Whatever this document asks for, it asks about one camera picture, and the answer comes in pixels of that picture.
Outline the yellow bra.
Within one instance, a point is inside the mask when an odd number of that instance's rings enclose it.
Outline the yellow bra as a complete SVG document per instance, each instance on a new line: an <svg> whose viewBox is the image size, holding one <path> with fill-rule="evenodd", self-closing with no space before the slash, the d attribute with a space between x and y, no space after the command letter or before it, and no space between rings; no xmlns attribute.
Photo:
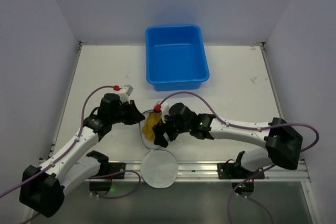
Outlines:
<svg viewBox="0 0 336 224"><path fill-rule="evenodd" d="M146 116L144 125L142 126L141 130L144 135L144 137L154 142L155 140L155 133L153 131L153 127L159 123L161 120L161 114L157 112L149 112L149 114Z"/></svg>

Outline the white mesh laundry bag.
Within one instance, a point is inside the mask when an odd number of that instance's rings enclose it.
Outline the white mesh laundry bag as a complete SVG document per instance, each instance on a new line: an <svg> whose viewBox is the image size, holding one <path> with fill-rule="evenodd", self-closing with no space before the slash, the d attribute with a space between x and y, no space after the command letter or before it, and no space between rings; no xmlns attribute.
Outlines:
<svg viewBox="0 0 336 224"><path fill-rule="evenodd" d="M148 140L142 132L145 120L139 123L142 144L148 149L140 165L143 181L150 187L164 189L172 186L177 178L179 166L175 156Z"/></svg>

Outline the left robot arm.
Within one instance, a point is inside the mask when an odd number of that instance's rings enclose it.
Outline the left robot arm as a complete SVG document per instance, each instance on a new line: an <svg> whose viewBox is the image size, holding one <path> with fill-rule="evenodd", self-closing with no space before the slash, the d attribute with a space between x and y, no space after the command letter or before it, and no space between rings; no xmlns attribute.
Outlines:
<svg viewBox="0 0 336 224"><path fill-rule="evenodd" d="M92 151L117 123L138 124L145 119L129 98L125 86L114 93L106 93L100 105L83 119L72 139L39 167L28 166L23 172L19 201L42 214L53 216L66 196L91 177L103 177L111 171L109 159Z"/></svg>

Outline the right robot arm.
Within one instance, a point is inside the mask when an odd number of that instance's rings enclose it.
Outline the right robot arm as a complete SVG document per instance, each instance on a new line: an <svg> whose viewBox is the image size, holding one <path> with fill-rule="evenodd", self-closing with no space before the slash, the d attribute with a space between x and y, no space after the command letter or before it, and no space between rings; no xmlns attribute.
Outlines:
<svg viewBox="0 0 336 224"><path fill-rule="evenodd" d="M248 123L220 118L215 114L197 114L182 103L168 106L153 127L154 144L167 147L182 133L199 140L234 140L256 146L238 154L233 170L253 173L266 166L287 170L298 167L302 136L286 121Z"/></svg>

